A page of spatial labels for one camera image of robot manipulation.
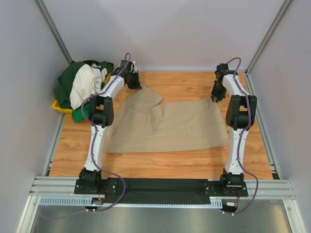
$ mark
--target beige cloth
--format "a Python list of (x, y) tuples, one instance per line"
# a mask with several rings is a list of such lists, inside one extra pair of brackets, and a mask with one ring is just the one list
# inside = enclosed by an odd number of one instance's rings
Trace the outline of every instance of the beige cloth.
[(165, 152), (229, 145), (220, 109), (211, 100), (172, 102), (143, 86), (115, 115), (105, 152)]

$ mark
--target yellow bin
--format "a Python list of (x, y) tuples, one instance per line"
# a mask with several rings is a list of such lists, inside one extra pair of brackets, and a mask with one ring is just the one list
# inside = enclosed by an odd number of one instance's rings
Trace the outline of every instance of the yellow bin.
[(53, 105), (52, 105), (52, 108), (57, 110), (57, 111), (60, 111), (61, 113), (72, 113), (72, 109), (68, 109), (68, 108), (61, 108), (57, 102), (57, 100), (54, 101)]

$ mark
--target cable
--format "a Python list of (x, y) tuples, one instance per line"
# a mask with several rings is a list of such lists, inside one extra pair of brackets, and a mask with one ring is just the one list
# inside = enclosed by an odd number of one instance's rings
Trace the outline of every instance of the cable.
[(236, 59), (239, 60), (239, 64), (238, 64), (237, 68), (235, 69), (235, 71), (234, 71), (234, 73), (233, 73), (233, 80), (234, 80), (235, 84), (238, 86), (238, 89), (241, 91), (241, 93), (243, 93), (243, 94), (245, 95), (245, 97), (246, 97), (246, 105), (247, 105), (247, 113), (248, 113), (248, 124), (247, 124), (247, 126), (241, 131), (240, 137), (239, 137), (238, 151), (237, 151), (238, 163), (239, 163), (241, 169), (242, 169), (245, 173), (251, 175), (252, 177), (254, 177), (254, 178), (256, 179), (256, 188), (255, 188), (255, 192), (254, 192), (254, 195), (253, 195), (251, 201), (249, 202), (249, 204), (248, 204), (244, 209), (242, 209), (241, 211), (238, 211), (238, 212), (235, 212), (235, 213), (234, 213), (234, 215), (239, 215), (239, 214), (242, 214), (243, 212), (245, 212), (245, 211), (253, 204), (254, 199), (255, 199), (255, 197), (256, 197), (256, 194), (257, 194), (257, 191), (258, 191), (259, 180), (258, 180), (257, 176), (255, 176), (253, 173), (247, 171), (247, 170), (243, 167), (242, 163), (240, 162), (240, 147), (241, 147), (241, 142), (242, 142), (243, 133), (251, 127), (251, 124), (252, 124), (252, 116), (251, 116), (251, 109), (250, 109), (248, 94), (247, 94), (245, 91), (242, 90), (242, 87), (239, 85), (238, 81), (237, 81), (236, 78), (235, 78), (235, 75), (237, 74), (238, 69), (239, 69), (240, 64), (241, 64), (241, 58), (240, 58), (240, 57), (235, 57), (235, 58), (231, 59), (230, 61), (228, 61), (227, 64), (229, 64), (230, 62), (232, 62), (232, 61), (234, 61), (234, 60), (236, 60)]
[[(96, 164), (96, 161), (94, 160), (94, 144), (95, 144), (95, 139), (96, 139), (96, 136), (97, 136), (97, 132), (98, 132), (98, 128), (96, 126), (95, 123), (93, 123), (91, 120), (89, 120), (87, 118), (87, 116), (85, 115), (84, 113), (84, 110), (83, 110), (83, 107), (84, 105), (86, 104), (86, 102), (91, 99), (91, 98), (94, 98), (98, 95), (102, 95), (102, 94), (105, 94), (106, 91), (111, 87), (112, 83), (114, 83), (114, 81), (122, 74), (122, 72), (124, 71), (124, 69), (128, 66), (130, 60), (131, 60), (131, 54), (128, 52), (126, 53), (125, 55), (125, 59), (126, 59), (126, 63), (124, 65), (124, 67), (119, 71), (119, 73), (114, 77), (114, 79), (112, 81), (109, 82), (109, 85), (106, 87), (106, 90), (103, 91), (103, 92), (100, 92), (100, 93), (96, 93), (94, 95), (91, 95), (89, 96), (88, 98), (86, 98), (82, 104), (81, 104), (81, 113), (82, 113), (82, 116), (84, 117), (85, 120), (87, 120), (91, 125), (93, 125), (95, 127), (95, 134), (94, 134), (94, 137), (93, 137), (93, 140), (92, 140), (92, 143), (91, 143), (91, 158), (92, 158), (92, 162), (93, 164), (95, 165), (95, 167), (102, 171), (102, 172), (105, 172), (105, 173), (108, 173), (110, 175), (114, 175), (116, 177), (118, 177), (122, 183), (123, 183), (123, 190), (122, 190), (122, 193), (120, 195), (120, 197), (114, 202), (112, 203), (111, 205), (107, 206), (107, 207), (104, 207), (104, 208), (101, 208), (101, 209), (98, 209), (98, 210), (95, 210), (94, 212), (101, 212), (101, 211), (105, 211), (105, 210), (108, 210), (110, 208), (112, 208), (114, 205), (116, 205), (124, 196), (124, 193), (125, 193), (125, 188), (126, 188), (126, 183), (125, 183), (125, 180), (118, 174), (114, 173), (114, 172), (111, 172), (111, 171), (107, 171), (105, 169), (102, 169), (100, 166), (98, 166), (98, 164)], [(39, 212), (39, 215), (44, 218), (44, 219), (47, 219), (47, 220), (60, 220), (60, 219), (64, 219), (64, 218), (67, 218), (67, 217), (71, 217), (71, 216), (74, 216), (74, 215), (78, 215), (78, 214), (82, 214), (82, 213), (85, 213), (85, 212), (88, 212), (88, 210), (82, 210), (82, 211), (78, 211), (78, 212), (75, 212), (75, 213), (72, 213), (70, 215), (66, 215), (66, 216), (62, 216), (62, 217), (46, 217), (42, 214), (42, 211)]]

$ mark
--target clothing pile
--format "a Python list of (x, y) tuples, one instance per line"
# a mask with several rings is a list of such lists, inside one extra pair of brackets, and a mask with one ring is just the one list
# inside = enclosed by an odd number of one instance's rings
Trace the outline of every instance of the clothing pile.
[[(106, 77), (114, 70), (110, 62), (82, 61), (72, 62), (59, 76), (54, 89), (55, 98), (61, 108), (73, 109), (74, 122), (82, 121), (82, 102), (92, 94), (100, 92)], [(84, 105), (88, 115), (88, 103)]]

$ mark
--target black bracket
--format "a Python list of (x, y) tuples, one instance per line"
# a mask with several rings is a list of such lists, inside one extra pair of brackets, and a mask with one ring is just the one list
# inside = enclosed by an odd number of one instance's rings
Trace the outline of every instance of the black bracket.
[(221, 209), (222, 211), (229, 212), (229, 213), (234, 213), (238, 209), (238, 204), (230, 201), (222, 201), (223, 203), (223, 208)]
[(74, 188), (75, 194), (116, 195), (118, 180), (103, 179), (101, 171), (83, 168)]
[(211, 99), (212, 101), (221, 101), (225, 98), (226, 89), (223, 86), (223, 79), (224, 76), (227, 74), (234, 74), (234, 70), (229, 70), (228, 64), (221, 63), (216, 67), (216, 80), (214, 81), (214, 86), (211, 92)]
[(209, 197), (247, 197), (244, 175), (232, 175), (224, 169), (219, 181), (204, 182), (205, 195)]
[[(255, 122), (257, 97), (248, 96), (248, 100), (251, 112), (251, 126), (252, 126)], [(241, 111), (240, 106), (243, 106), (244, 108), (246, 108), (246, 110)], [(248, 125), (246, 96), (239, 96), (239, 95), (231, 96), (228, 110), (225, 116), (225, 122), (228, 126), (232, 127), (234, 130), (244, 129)]]
[[(121, 65), (115, 71), (112, 72), (112, 75), (117, 75), (120, 70), (125, 66), (127, 63), (126, 60), (121, 61)], [(138, 71), (134, 71), (134, 63), (129, 62), (127, 67), (123, 70), (121, 77), (124, 78), (125, 83), (127, 84), (129, 89), (141, 89), (141, 85), (139, 82), (139, 73)]]
[[(103, 105), (104, 109), (98, 109), (97, 107)], [(96, 125), (105, 126), (112, 125), (114, 119), (112, 98), (97, 96), (89, 100), (89, 114), (88, 119)]]
[(83, 168), (74, 188), (75, 194), (105, 194), (101, 171), (88, 171)]

